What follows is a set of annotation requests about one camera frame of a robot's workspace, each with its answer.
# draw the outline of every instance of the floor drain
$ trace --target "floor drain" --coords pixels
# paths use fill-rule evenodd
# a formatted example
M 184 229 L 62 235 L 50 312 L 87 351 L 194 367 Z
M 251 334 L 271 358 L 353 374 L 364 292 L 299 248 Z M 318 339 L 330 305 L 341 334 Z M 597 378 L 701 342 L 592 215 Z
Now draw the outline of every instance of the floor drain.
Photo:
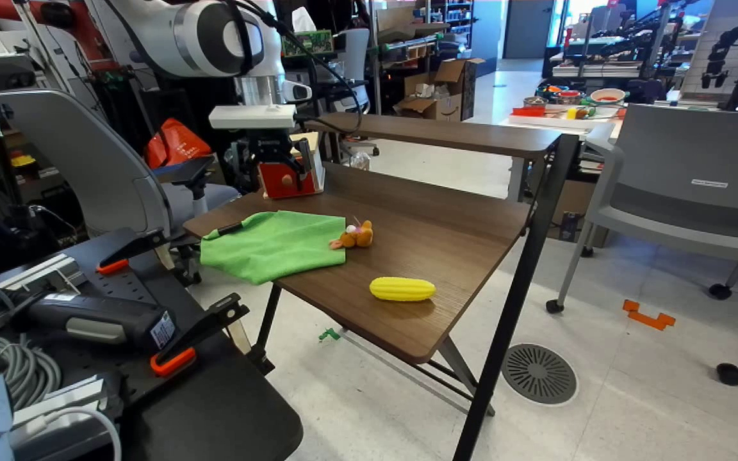
M 558 404 L 574 397 L 574 370 L 547 349 L 519 343 L 501 362 L 504 383 L 524 399 Z

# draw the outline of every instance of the wooden tabletop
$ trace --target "wooden tabletop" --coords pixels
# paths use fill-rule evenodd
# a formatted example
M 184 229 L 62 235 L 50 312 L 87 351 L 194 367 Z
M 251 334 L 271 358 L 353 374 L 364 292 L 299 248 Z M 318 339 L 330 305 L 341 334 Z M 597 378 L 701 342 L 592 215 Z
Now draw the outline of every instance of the wooden tabletop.
M 514 127 L 479 127 L 454 120 L 426 120 L 426 118 L 395 118 L 395 115 L 364 115 L 353 112 L 326 112 L 322 124 L 309 129 L 330 130 L 333 127 L 342 133 L 395 138 L 427 147 L 467 148 L 481 153 L 522 156 L 536 160 L 547 151 L 558 138 L 555 130 L 514 129 Z
M 371 248 L 351 248 L 348 265 L 287 276 L 282 287 L 409 365 L 435 355 L 527 219 L 524 205 L 328 166 L 326 192 L 318 198 L 271 202 L 245 194 L 190 221 L 187 232 L 205 235 L 258 211 L 374 223 Z M 368 296 L 374 276 L 419 276 L 438 292 L 419 305 L 380 303 Z

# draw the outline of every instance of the green cloth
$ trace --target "green cloth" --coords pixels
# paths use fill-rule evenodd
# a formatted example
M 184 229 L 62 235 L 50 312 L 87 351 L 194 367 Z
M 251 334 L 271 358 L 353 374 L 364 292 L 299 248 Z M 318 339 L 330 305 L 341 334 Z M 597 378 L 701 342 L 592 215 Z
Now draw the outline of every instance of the green cloth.
M 260 284 L 287 274 L 346 265 L 330 244 L 346 232 L 341 215 L 254 212 L 227 235 L 210 234 L 199 244 L 203 267 Z

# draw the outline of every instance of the wheel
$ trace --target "wheel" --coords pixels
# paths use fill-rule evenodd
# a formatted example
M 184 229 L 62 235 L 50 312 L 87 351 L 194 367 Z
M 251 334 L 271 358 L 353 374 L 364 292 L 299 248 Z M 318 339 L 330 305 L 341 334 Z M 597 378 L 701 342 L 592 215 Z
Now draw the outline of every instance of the wheel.
M 728 287 L 728 284 L 711 284 L 711 287 L 706 289 L 706 297 L 711 297 L 711 301 L 728 301 L 728 297 L 731 297 L 731 287 Z
M 558 316 L 558 312 L 563 312 L 567 307 L 558 303 L 558 301 L 550 301 L 550 303 L 546 303 L 546 312 L 550 312 L 550 316 Z
M 717 367 L 717 378 L 720 378 L 723 385 L 738 388 L 738 367 L 732 367 L 732 365 L 720 365 L 720 367 Z

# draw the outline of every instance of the floor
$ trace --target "floor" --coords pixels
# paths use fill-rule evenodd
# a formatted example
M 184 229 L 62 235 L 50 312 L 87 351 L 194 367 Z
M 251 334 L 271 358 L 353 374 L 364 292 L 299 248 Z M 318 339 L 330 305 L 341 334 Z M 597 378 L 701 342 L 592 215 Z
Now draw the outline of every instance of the floor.
M 501 64 L 481 78 L 477 124 L 501 124 L 533 84 L 536 64 Z M 371 169 L 495 198 L 506 189 L 506 162 L 495 156 L 382 143 Z M 550 317 L 542 303 L 555 296 L 572 252 L 572 244 L 546 244 L 514 343 L 560 355 L 579 389 L 567 404 L 546 408 L 500 383 L 496 416 L 487 420 L 473 460 L 738 460 L 738 389 L 711 380 L 717 362 L 738 365 L 738 287 L 728 303 L 701 296 L 731 265 L 613 238 L 582 265 L 568 311 Z M 481 370 L 517 253 L 501 261 L 454 331 L 473 371 Z M 242 326 L 254 337 L 267 287 L 207 274 L 194 296 L 213 303 L 227 289 L 249 303 Z M 668 312 L 677 326 L 659 334 L 629 324 L 622 301 L 638 301 L 642 312 Z M 451 460 L 464 402 L 353 337 L 321 339 L 333 324 L 296 297 L 282 301 L 273 326 L 268 357 L 277 370 L 268 383 L 305 422 L 294 461 Z

